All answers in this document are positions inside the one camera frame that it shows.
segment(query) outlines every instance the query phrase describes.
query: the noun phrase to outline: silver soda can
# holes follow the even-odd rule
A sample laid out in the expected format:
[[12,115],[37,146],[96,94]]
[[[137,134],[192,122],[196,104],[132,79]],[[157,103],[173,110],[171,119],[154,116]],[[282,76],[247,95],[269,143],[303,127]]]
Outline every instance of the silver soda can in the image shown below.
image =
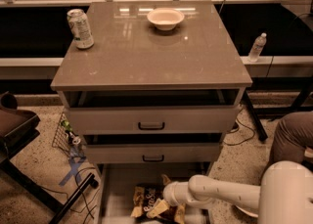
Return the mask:
[[67,21],[77,48],[86,49],[94,45],[88,18],[83,10],[72,9],[68,11]]

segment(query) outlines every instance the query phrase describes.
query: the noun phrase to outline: wire basket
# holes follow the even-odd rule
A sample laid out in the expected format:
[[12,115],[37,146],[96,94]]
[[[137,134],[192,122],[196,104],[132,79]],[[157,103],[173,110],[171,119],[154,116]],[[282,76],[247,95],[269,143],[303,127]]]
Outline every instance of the wire basket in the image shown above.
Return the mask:
[[82,149],[81,143],[78,144],[70,144],[68,141],[68,134],[66,130],[62,127],[61,122],[67,120],[65,114],[62,112],[60,120],[58,122],[58,127],[56,130],[55,137],[52,142],[52,147],[57,148],[62,151],[68,158],[74,157],[85,157]]

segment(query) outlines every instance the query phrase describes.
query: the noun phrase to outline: bowl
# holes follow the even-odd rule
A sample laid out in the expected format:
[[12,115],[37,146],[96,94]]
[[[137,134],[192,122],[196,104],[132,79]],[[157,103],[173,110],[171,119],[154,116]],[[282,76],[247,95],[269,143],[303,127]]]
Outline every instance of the bowl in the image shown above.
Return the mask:
[[147,14],[148,21],[162,31],[172,30],[178,23],[182,22],[185,15],[171,8],[158,8]]

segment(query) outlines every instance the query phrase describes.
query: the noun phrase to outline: drawer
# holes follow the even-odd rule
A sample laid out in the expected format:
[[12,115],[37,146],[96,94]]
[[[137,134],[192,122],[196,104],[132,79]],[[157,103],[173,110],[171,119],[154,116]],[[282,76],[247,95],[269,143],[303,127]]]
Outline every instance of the drawer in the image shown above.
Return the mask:
[[67,109],[76,134],[212,133],[230,130],[239,107]]
[[[109,164],[102,171],[95,224],[159,224],[156,220],[139,221],[130,217],[135,186],[162,185],[161,174],[173,181],[188,181],[195,174],[205,173],[198,163]],[[186,206],[185,224],[195,223],[209,224],[207,211]]]
[[92,163],[216,161],[221,152],[219,140],[219,134],[120,135],[87,145],[84,154]]

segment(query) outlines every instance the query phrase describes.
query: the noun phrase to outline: plastic bottle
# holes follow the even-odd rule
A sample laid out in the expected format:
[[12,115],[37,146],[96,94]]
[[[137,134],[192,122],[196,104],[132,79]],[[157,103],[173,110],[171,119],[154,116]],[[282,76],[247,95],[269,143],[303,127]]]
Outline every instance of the plastic bottle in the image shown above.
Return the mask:
[[255,39],[253,46],[250,50],[250,53],[248,53],[247,59],[250,62],[255,63],[257,61],[258,57],[260,56],[265,44],[266,44],[266,33],[263,32],[260,36],[258,36]]

